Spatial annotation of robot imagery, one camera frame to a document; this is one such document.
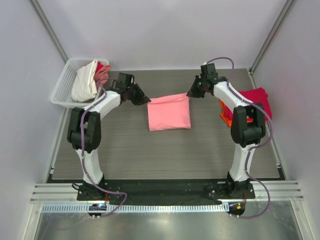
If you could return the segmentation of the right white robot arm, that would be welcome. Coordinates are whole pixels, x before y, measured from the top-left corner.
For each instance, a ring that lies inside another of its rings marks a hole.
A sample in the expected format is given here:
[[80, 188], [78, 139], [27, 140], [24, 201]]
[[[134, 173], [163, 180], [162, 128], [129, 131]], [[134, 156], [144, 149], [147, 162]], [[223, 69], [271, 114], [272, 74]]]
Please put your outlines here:
[[200, 67], [187, 96], [204, 98], [206, 93], [221, 100], [232, 111], [230, 135], [235, 143], [232, 166], [223, 190], [231, 198], [241, 198], [249, 189], [250, 165], [255, 148], [266, 135], [264, 106], [241, 95], [224, 76], [219, 77], [214, 63]]

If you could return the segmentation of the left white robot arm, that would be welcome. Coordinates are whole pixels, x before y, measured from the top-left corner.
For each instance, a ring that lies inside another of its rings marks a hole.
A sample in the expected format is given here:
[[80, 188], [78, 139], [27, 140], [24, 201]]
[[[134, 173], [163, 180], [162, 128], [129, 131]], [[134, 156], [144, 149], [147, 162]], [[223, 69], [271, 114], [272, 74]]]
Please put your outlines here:
[[105, 189], [105, 178], [98, 156], [102, 119], [125, 101], [135, 106], [151, 101], [136, 83], [134, 75], [128, 73], [119, 73], [117, 79], [102, 90], [102, 95], [89, 105], [73, 108], [69, 119], [67, 141], [76, 151], [83, 171], [82, 184], [72, 184], [78, 192], [79, 201], [102, 200], [111, 193]]

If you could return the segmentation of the light pink t shirt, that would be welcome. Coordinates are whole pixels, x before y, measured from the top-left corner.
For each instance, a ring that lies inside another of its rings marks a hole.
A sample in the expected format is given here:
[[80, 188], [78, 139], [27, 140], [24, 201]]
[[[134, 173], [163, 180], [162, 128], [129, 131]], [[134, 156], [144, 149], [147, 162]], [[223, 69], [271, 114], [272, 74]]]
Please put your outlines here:
[[147, 104], [151, 132], [190, 129], [190, 102], [186, 93], [152, 98]]

